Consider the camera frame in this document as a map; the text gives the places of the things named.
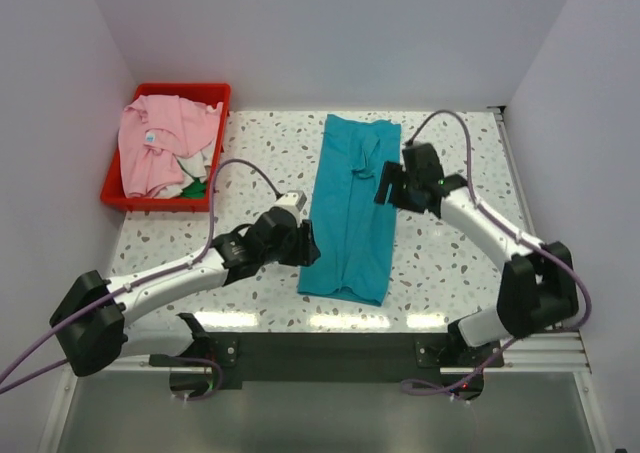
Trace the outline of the teal t shirt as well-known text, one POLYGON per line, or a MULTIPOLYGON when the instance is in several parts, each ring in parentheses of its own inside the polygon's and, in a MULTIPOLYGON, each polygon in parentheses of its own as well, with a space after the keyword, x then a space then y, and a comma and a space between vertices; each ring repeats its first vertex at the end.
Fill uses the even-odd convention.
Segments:
POLYGON ((386 162, 397 162, 401 126, 328 115, 311 198, 320 257, 301 270, 298 293, 380 306, 386 297, 396 211, 374 202, 386 162))

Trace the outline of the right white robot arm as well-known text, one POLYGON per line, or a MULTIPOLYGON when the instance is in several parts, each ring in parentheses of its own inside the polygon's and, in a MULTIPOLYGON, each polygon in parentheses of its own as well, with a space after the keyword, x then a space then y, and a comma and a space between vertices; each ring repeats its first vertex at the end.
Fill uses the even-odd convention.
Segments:
POLYGON ((481 346, 526 338, 578 313, 572 257, 563 243, 546 244, 516 228, 473 191, 470 179, 445 175, 431 144, 409 146, 402 156, 402 164, 384 163, 375 202, 431 213, 465 234, 501 273, 495 305, 448 326, 452 363, 469 365, 481 346))

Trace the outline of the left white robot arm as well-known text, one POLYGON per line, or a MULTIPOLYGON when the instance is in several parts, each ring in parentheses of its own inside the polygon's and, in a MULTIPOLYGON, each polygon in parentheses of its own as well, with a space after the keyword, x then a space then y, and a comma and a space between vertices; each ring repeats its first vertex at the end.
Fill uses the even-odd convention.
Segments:
POLYGON ((272 207, 189 254, 142 273, 112 279, 80 275, 49 323, 72 371, 86 377, 125 355, 133 341, 125 328, 147 314, 203 290, 252 277, 265 265, 308 267, 320 257, 313 224, 272 207))

